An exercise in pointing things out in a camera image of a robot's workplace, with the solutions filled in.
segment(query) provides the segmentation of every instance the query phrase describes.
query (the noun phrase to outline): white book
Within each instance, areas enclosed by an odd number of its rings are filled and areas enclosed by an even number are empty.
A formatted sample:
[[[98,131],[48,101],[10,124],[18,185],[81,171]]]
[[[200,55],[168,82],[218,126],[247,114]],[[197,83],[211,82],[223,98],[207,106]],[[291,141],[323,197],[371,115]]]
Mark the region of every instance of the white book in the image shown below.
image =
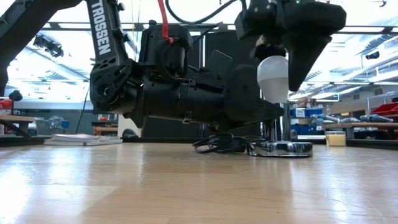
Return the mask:
[[[109,144],[121,144],[123,143],[122,139],[112,139],[107,141],[55,141],[53,139],[46,139],[44,141],[45,145],[48,146],[103,146]]]
[[[118,140],[120,137],[107,136],[92,136],[89,134],[53,134],[51,140],[53,141],[67,141],[67,142],[91,142],[91,141],[108,141]]]

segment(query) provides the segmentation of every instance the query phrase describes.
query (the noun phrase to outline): red container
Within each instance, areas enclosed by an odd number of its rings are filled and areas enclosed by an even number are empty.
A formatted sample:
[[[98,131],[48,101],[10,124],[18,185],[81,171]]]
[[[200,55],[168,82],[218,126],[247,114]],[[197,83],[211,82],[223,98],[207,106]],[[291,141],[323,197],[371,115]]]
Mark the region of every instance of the red container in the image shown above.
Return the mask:
[[[371,114],[378,114],[380,116],[387,116],[389,118],[398,118],[398,103],[388,103],[381,105],[371,112]]]

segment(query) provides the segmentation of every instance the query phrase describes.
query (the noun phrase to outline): table surface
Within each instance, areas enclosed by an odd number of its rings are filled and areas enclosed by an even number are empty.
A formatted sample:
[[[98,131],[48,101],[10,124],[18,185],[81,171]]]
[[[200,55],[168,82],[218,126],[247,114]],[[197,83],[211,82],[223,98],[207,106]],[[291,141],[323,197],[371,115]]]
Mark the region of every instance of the table surface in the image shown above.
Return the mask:
[[[398,152],[196,154],[187,144],[0,150],[0,222],[398,223]]]
[[[28,117],[28,116],[18,116],[18,115],[7,115],[7,114],[0,114],[0,119],[5,121],[23,121],[23,122],[33,122],[35,118]]]
[[[398,123],[338,123],[324,124],[323,128],[398,128]]]

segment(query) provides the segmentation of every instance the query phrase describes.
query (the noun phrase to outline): white light bulb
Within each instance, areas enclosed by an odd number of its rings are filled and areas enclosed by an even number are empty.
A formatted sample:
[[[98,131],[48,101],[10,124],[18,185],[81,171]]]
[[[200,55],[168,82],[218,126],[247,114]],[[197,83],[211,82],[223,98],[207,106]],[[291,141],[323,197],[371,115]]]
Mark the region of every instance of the white light bulb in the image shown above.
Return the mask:
[[[289,92],[288,61],[282,56],[264,59],[257,67],[257,81],[264,99],[271,103],[287,102]]]

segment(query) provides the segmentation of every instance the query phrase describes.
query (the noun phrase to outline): table leg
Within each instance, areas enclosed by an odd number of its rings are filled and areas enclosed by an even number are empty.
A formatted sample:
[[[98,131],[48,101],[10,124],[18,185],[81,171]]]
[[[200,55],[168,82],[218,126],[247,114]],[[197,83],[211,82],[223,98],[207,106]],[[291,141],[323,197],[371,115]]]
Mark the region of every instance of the table leg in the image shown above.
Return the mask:
[[[388,138],[389,140],[395,140],[396,139],[396,132],[393,129],[388,129]]]
[[[23,132],[25,132],[26,134],[29,134],[29,123],[28,122],[21,122],[19,123],[19,129],[21,129]]]
[[[354,128],[346,128],[347,139],[355,139]]]

